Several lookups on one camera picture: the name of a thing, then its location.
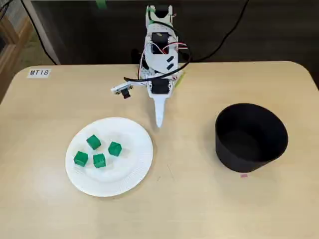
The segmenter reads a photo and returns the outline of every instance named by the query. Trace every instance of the green block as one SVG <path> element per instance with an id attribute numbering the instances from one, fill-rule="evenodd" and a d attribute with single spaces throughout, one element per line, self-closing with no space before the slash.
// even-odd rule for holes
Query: green block
<path id="1" fill-rule="evenodd" d="M 109 153 L 113 156 L 119 156 L 122 151 L 122 146 L 119 143 L 112 142 L 109 146 Z"/>
<path id="2" fill-rule="evenodd" d="M 88 161 L 89 157 L 86 153 L 82 153 L 80 151 L 77 152 L 76 156 L 74 157 L 74 163 L 84 167 L 86 162 Z"/>
<path id="3" fill-rule="evenodd" d="M 93 163 L 96 168 L 101 168 L 106 166 L 104 154 L 96 154 L 93 156 Z"/>
<path id="4" fill-rule="evenodd" d="M 95 135 L 92 135 L 86 141 L 91 146 L 91 148 L 94 150 L 101 146 L 100 140 Z"/>

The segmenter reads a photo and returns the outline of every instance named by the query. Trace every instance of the paper plate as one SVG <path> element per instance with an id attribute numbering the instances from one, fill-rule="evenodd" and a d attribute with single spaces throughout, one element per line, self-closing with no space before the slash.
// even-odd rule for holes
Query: paper plate
<path id="1" fill-rule="evenodd" d="M 86 139 L 96 135 L 101 146 L 93 150 Z M 120 143 L 119 157 L 111 156 L 111 142 Z M 73 159 L 78 151 L 89 155 L 85 167 Z M 95 168 L 93 155 L 103 153 L 106 167 Z M 97 197 L 110 197 L 127 192 L 146 176 L 153 159 L 152 140 L 138 123 L 125 118 L 105 118 L 85 126 L 72 139 L 65 156 L 69 179 L 80 191 Z"/>

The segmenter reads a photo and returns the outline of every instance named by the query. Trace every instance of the electrical wire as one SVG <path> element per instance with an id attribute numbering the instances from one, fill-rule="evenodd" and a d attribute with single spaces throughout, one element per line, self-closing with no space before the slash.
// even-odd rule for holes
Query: electrical wire
<path id="1" fill-rule="evenodd" d="M 6 14 L 6 11 L 8 10 L 8 8 L 9 8 L 9 6 L 10 6 L 10 4 L 11 4 L 12 1 L 13 1 L 13 0 L 7 1 L 7 2 L 0 8 L 0 12 L 2 12 L 2 10 L 3 10 L 2 15 L 0 16 L 0 21 L 4 18 L 4 15 Z"/>
<path id="2" fill-rule="evenodd" d="M 158 45 L 156 45 L 154 42 L 150 42 L 153 46 L 155 46 L 160 52 L 161 54 L 165 54 L 164 51 L 162 49 L 160 49 L 160 47 Z"/>
<path id="3" fill-rule="evenodd" d="M 174 31 L 174 33 L 175 33 L 176 36 L 182 38 L 181 33 L 180 33 L 178 30 L 176 30 L 174 27 L 172 27 L 171 25 L 168 25 L 168 24 L 163 23 L 163 22 L 160 22 L 160 21 L 154 21 L 154 20 L 152 20 L 152 18 L 151 18 L 151 11 L 149 11 L 149 20 L 152 21 L 153 23 L 157 23 L 157 24 L 160 24 L 160 25 L 163 25 L 163 26 L 166 26 L 166 27 L 172 29 L 172 30 Z M 152 77 L 152 78 L 147 78 L 147 79 L 143 79 L 143 80 L 131 79 L 131 78 L 127 78 L 127 77 L 124 77 L 124 80 L 125 80 L 125 81 L 132 81 L 132 82 L 153 81 L 153 80 L 163 79 L 163 78 L 165 78 L 165 77 L 167 77 L 167 76 L 171 76 L 171 75 L 175 74 L 176 72 L 181 71 L 181 70 L 184 69 L 184 68 L 191 62 L 191 60 L 192 60 L 192 52 L 191 52 L 191 49 L 189 48 L 189 46 L 187 46 L 187 47 L 188 47 L 188 52 L 189 52 L 188 60 L 186 61 L 186 63 L 184 63 L 181 67 L 177 68 L 176 70 L 170 71 L 170 72 L 165 73 L 165 74 L 163 74 L 163 75 L 161 75 L 161 76 Z"/>
<path id="4" fill-rule="evenodd" d="M 250 0 L 246 0 L 245 4 L 244 4 L 244 6 L 243 6 L 243 8 L 242 8 L 242 10 L 241 10 L 241 12 L 240 12 L 240 15 L 239 15 L 239 17 L 238 17 L 238 19 L 237 19 L 237 21 L 236 21 L 236 23 L 235 23 L 235 25 L 230 29 L 229 32 L 227 32 L 227 34 L 226 34 L 226 35 L 224 36 L 224 38 L 221 40 L 221 42 L 220 42 L 220 44 L 217 46 L 217 48 L 216 48 L 212 53 L 210 53 L 209 55 L 204 56 L 204 57 L 202 57 L 202 58 L 199 58 L 199 59 L 197 59 L 197 60 L 193 60 L 192 62 L 201 62 L 201 61 L 207 60 L 208 58 L 212 57 L 213 55 L 215 55 L 215 54 L 219 51 L 219 49 L 220 49 L 220 48 L 223 46 L 223 44 L 225 43 L 226 39 L 227 39 L 227 38 L 236 30 L 236 28 L 238 27 L 238 25 L 239 25 L 241 19 L 242 19 L 243 16 L 244 16 L 244 13 L 245 13 L 245 11 L 246 11 L 246 8 L 247 8 L 247 5 L 248 5 L 249 1 L 250 1 Z"/>
<path id="5" fill-rule="evenodd" d="M 164 51 L 166 48 L 168 48 L 168 47 L 171 46 L 171 45 L 182 45 L 182 46 L 186 46 L 186 47 L 185 47 L 185 48 L 181 47 L 181 48 L 179 48 L 179 49 L 187 49 L 187 45 L 186 45 L 185 43 L 175 41 L 175 42 L 169 43 L 169 44 L 168 44 L 166 47 L 164 47 L 162 50 Z"/>
<path id="6" fill-rule="evenodd" d="M 43 41 L 42 41 L 42 39 L 41 39 L 41 37 L 40 37 L 40 33 L 38 32 L 38 30 L 37 30 L 37 28 L 36 28 L 36 26 L 35 26 L 35 24 L 34 24 L 34 21 L 33 21 L 32 17 L 31 17 L 31 15 L 30 15 L 28 9 L 26 8 L 26 6 L 25 6 L 23 0 L 20 0 L 20 1 L 21 1 L 21 4 L 22 4 L 24 10 L 25 10 L 26 13 L 28 14 L 30 21 L 32 22 L 33 28 L 34 28 L 34 30 L 35 30 L 35 32 L 36 32 L 38 38 L 39 38 L 39 41 L 40 41 L 40 43 L 41 43 L 41 46 L 42 46 L 42 49 L 43 49 L 44 53 L 45 53 L 45 54 L 47 55 L 47 57 L 53 62 L 54 65 L 57 65 L 56 62 L 53 60 L 53 58 L 52 58 L 52 57 L 49 55 L 49 53 L 46 51 L 46 49 L 45 49 L 45 47 L 44 47 L 44 44 L 43 44 Z"/>

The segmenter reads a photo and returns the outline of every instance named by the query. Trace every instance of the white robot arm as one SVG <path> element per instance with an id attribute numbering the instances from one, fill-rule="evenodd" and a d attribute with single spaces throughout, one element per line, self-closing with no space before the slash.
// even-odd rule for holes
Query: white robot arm
<path id="1" fill-rule="evenodd" d="M 182 48 L 187 46 L 178 41 L 178 36 L 172 28 L 165 26 L 165 24 L 172 26 L 172 6 L 162 10 L 161 14 L 155 14 L 155 11 L 155 6 L 148 6 L 146 10 L 147 34 L 138 70 L 138 80 L 127 81 L 113 87 L 111 91 L 114 94 L 122 93 L 126 99 L 130 96 L 129 90 L 134 85 L 146 87 L 150 98 L 154 100 L 157 126 L 161 127 L 165 101 L 171 97 L 176 83 L 182 76 L 182 70 L 167 77 L 161 76 L 178 70 L 178 49 L 180 46 Z"/>

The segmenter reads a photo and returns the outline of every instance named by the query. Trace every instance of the black container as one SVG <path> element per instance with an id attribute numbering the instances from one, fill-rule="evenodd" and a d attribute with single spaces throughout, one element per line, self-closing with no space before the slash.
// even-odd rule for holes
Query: black container
<path id="1" fill-rule="evenodd" d="M 216 153 L 229 169 L 247 173 L 279 158 L 288 145 L 284 124 L 254 104 L 235 104 L 217 117 Z"/>

